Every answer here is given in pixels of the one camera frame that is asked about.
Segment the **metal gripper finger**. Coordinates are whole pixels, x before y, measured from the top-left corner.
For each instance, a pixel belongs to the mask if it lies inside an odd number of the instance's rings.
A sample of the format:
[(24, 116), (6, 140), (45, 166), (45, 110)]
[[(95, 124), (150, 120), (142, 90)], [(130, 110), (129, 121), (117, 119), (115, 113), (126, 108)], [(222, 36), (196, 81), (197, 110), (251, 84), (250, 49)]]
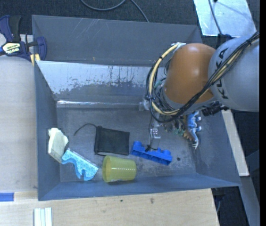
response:
[(158, 149), (160, 140), (161, 136), (159, 130), (157, 128), (150, 129), (150, 147), (152, 150)]

